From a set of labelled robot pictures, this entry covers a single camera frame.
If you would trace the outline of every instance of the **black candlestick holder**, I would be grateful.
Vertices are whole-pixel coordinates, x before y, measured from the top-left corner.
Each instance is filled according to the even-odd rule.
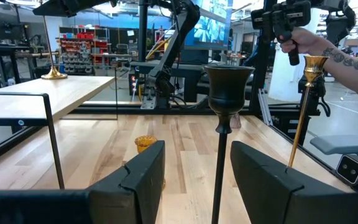
[[[254,68],[205,66],[204,69],[209,76],[208,104],[219,117],[219,124],[216,128],[216,132],[219,133],[218,161],[216,163],[211,222],[212,224],[218,224],[227,134],[232,133],[230,119],[244,107],[246,82]]]

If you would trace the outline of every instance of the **tattoo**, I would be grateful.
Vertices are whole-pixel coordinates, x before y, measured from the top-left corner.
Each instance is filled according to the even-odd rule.
[[[323,51],[323,54],[322,54],[322,56],[331,56],[332,54],[333,54],[333,48],[329,48],[329,47],[327,47],[327,49],[325,49],[324,51]]]
[[[354,67],[356,70],[358,70],[358,62],[354,62],[353,67]]]
[[[351,58],[345,58],[345,61],[343,61],[343,64],[345,66],[353,66],[353,59]]]
[[[354,60],[353,58],[344,55],[342,52],[338,52],[337,50],[334,50],[334,48],[327,47],[323,51],[322,56],[332,57],[334,59],[334,62],[336,63],[343,62],[345,66],[348,67],[352,66],[354,67],[354,69],[358,70],[358,60]]]
[[[342,62],[345,59],[345,56],[341,53],[334,55],[334,61],[335,62]]]

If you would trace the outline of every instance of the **gold candlestick holder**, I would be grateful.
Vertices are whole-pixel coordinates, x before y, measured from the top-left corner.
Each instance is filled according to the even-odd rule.
[[[292,152],[290,156],[290,161],[288,163],[288,167],[292,167],[293,160],[295,158],[296,149],[298,148],[299,137],[301,135],[303,120],[305,118],[305,113],[306,113],[306,107],[308,105],[310,88],[313,87],[314,80],[323,74],[323,65],[329,57],[304,56],[304,58],[305,58],[306,65],[303,72],[308,82],[305,85],[306,87],[305,97],[303,98],[301,114],[299,117],[298,127],[296,127],[296,133],[295,133],[295,138],[293,140]]]
[[[49,35],[48,35],[48,28],[47,28],[47,21],[45,20],[45,16],[42,16],[42,18],[44,19],[44,27],[45,27],[45,33],[47,35],[47,43],[48,43],[48,49],[49,49],[49,57],[50,57],[50,64],[51,64],[51,68],[48,74],[46,75],[42,75],[41,78],[45,79],[45,80],[56,80],[56,79],[62,79],[62,78],[67,78],[67,74],[62,74],[60,73],[56,68],[55,65],[53,64],[53,57],[52,57],[52,50],[50,48],[50,41],[49,41]]]

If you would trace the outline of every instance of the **tattooed arm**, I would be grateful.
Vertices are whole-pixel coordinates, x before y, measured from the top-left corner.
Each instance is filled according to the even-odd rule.
[[[293,40],[298,43],[300,53],[328,56],[329,59],[324,64],[327,72],[344,86],[358,93],[358,59],[350,57],[329,41],[317,37],[305,29],[294,29],[292,35]],[[295,45],[292,41],[282,44],[284,52],[289,52],[293,48]]]

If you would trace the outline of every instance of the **gray padded bench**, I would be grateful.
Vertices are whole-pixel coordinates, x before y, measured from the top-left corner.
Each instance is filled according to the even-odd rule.
[[[325,155],[356,154],[358,155],[358,135],[339,135],[315,137],[310,144]]]

